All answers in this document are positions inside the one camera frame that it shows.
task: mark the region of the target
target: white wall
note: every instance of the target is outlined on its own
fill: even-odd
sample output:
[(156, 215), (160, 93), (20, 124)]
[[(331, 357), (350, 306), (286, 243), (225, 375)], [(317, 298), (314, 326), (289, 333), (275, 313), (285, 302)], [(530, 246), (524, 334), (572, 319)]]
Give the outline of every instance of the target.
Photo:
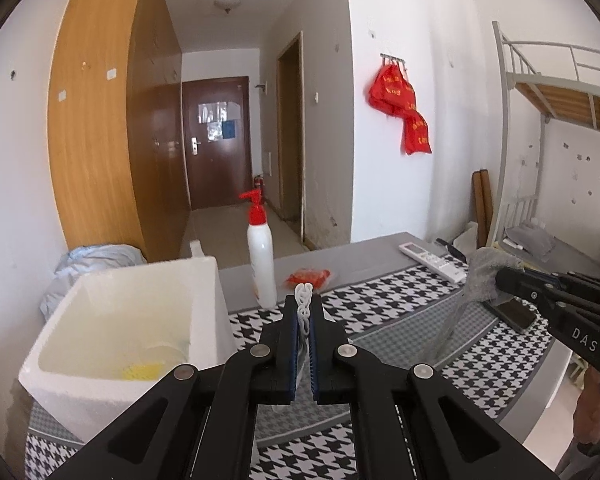
[[(351, 236), (353, 188), (353, 74), (348, 0), (294, 0), (261, 49), (262, 147), (271, 153), (267, 197), (280, 206), (276, 70), (278, 57), (302, 31), (306, 236), (318, 247)], [(314, 96), (319, 94), (319, 104)]]
[(23, 0), (0, 30), (0, 450), (10, 388), (42, 327), (38, 304), (66, 251), (49, 173), (46, 96), (67, 2)]
[[(473, 0), (349, 0), (354, 63), (352, 241), (408, 231), (453, 237), (486, 161), (484, 47)], [(366, 92), (380, 53), (404, 58), (433, 154), (400, 153), (402, 121)]]
[[(498, 20), (511, 40), (557, 41), (600, 49), (600, 22), (583, 0), (475, 0), (483, 31), (488, 67), (489, 162), (495, 186), (500, 168), (502, 100), (492, 20)], [(545, 75), (574, 78), (568, 50), (525, 47), (536, 70)], [(600, 57), (576, 54), (580, 62), (597, 64)], [(581, 78), (600, 84), (600, 74), (581, 69)], [(509, 165), (505, 198), (532, 194), (538, 161), (539, 113), (517, 91), (511, 93)], [(594, 258), (600, 258), (600, 134), (587, 128), (552, 121), (538, 216), (547, 229)], [(583, 155), (579, 161), (578, 154)]]
[(249, 78), (249, 114), (251, 119), (251, 166), (254, 175), (262, 173), (262, 133), (260, 125), (260, 50), (236, 48), (185, 52), (182, 55), (182, 80), (197, 81), (221, 77)]

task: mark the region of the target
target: red pump cap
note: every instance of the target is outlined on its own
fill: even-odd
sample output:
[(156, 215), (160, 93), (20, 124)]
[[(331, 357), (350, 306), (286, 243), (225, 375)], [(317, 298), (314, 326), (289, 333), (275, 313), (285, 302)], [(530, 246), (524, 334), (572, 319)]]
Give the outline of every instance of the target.
[(247, 198), (251, 199), (251, 209), (249, 209), (249, 224), (250, 225), (264, 225), (267, 223), (267, 213), (262, 207), (262, 192), (259, 189), (252, 189), (247, 193), (240, 195), (242, 200)]

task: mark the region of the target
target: door handle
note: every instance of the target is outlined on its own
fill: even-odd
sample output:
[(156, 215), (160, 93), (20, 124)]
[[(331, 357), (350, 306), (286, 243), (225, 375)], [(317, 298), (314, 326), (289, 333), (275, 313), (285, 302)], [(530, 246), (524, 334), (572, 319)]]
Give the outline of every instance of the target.
[(198, 146), (202, 144), (202, 142), (198, 142), (197, 137), (191, 137), (191, 151), (194, 155), (198, 154)]

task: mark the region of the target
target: red fabric bag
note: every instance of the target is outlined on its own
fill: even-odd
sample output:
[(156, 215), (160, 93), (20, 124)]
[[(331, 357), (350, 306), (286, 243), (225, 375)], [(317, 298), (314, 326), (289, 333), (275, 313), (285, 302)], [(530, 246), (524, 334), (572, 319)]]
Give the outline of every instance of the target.
[(404, 119), (402, 150), (411, 155), (431, 153), (429, 127), (416, 109), (416, 94), (396, 64), (384, 64), (369, 89), (369, 104), (381, 112)]

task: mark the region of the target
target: person's hand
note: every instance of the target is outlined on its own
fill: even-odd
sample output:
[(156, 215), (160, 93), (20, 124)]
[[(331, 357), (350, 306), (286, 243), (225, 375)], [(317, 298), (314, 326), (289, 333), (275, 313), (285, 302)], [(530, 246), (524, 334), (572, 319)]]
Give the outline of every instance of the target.
[(592, 367), (584, 374), (584, 389), (573, 414), (573, 436), (581, 444), (600, 441), (600, 372)]

